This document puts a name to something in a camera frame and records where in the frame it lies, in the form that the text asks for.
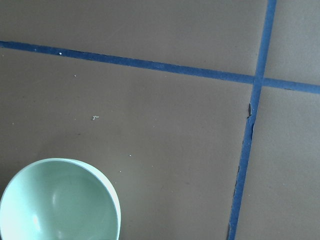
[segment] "gray floor tile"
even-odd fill
[[[320,84],[319,10],[318,0],[277,1],[266,77]]]
[[[254,75],[266,0],[4,0],[0,40]]]
[[[3,48],[0,73],[1,193],[78,159],[113,183],[120,239],[226,239],[251,85]]]
[[[237,240],[320,239],[320,95],[264,87]]]

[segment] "plastic bowl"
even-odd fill
[[[95,167],[73,159],[26,166],[0,202],[2,240],[118,240],[120,223],[111,182]]]

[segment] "mint green container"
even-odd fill
[[[117,193],[78,160],[49,158],[19,171],[0,202],[2,240],[118,240]]]

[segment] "bowl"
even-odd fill
[[[118,240],[117,193],[95,167],[49,158],[19,171],[0,202],[2,240]]]

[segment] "blue tape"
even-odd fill
[[[261,88],[264,81],[264,74],[267,63],[267,56],[272,32],[272,25],[276,10],[276,0],[269,0],[266,8],[266,14],[264,19],[263,32],[261,37],[260,49],[258,60],[255,70],[255,79],[252,87],[252,94],[250,100],[250,116],[246,121],[244,139],[242,145],[242,151],[239,162],[238,174],[236,177],[236,184],[234,189],[231,214],[229,220],[229,233],[228,240],[234,240],[236,238],[236,231],[240,213],[240,207],[242,202],[242,196],[244,192],[244,186],[246,181],[248,162],[251,151],[252,136],[254,132],[254,125],[258,112],[258,105],[260,100]]]
[[[288,89],[312,94],[320,94],[320,85],[313,85],[294,81],[284,81],[279,79],[265,78],[263,80],[263,86]]]
[[[69,57],[69,58],[75,58],[75,59],[91,60],[91,61],[102,62],[102,63],[130,66],[130,67],[136,67],[136,68],[159,70],[159,71],[176,73],[176,74],[220,79],[220,80],[226,80],[226,81],[232,81],[232,82],[238,82],[238,83],[253,84],[254,82],[253,76],[244,75],[244,74],[216,71],[216,70],[203,69],[203,68],[190,67],[190,66],[180,66],[180,65],[168,64],[168,63],[162,63],[162,62],[139,60],[139,59],[120,57],[120,56],[111,56],[111,55],[98,54],[98,53],[92,53],[92,52],[76,51],[76,50],[70,50],[70,49],[64,49],[64,48],[58,48],[58,47],[40,46],[40,45],[33,45],[33,44],[13,42],[13,41],[0,41],[0,47],[7,48],[7,49],[16,49],[16,50],[35,52],[35,53],[42,53],[42,54],[58,55],[62,57]]]

